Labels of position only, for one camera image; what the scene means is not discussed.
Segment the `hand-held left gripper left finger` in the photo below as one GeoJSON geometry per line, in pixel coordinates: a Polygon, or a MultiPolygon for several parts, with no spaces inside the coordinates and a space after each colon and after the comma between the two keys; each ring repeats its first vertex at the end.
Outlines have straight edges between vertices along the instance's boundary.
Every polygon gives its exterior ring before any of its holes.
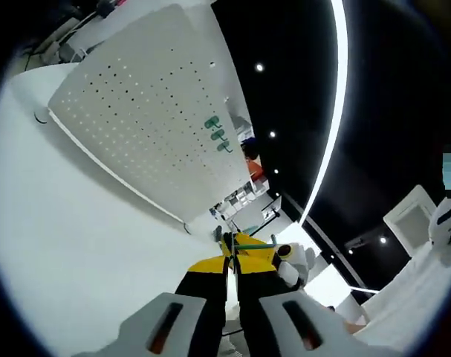
{"type": "Polygon", "coordinates": [[[192,265],[175,293],[162,293],[126,319],[116,356],[216,356],[225,321],[229,258],[192,265]]]}

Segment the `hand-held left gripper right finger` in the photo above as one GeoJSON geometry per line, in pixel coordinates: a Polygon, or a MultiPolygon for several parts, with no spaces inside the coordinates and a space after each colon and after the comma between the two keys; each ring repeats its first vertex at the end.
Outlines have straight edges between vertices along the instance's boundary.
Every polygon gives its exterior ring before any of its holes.
{"type": "Polygon", "coordinates": [[[267,260],[234,258],[240,321],[251,356],[395,356],[348,332],[343,319],[305,293],[286,292],[267,260]]]}

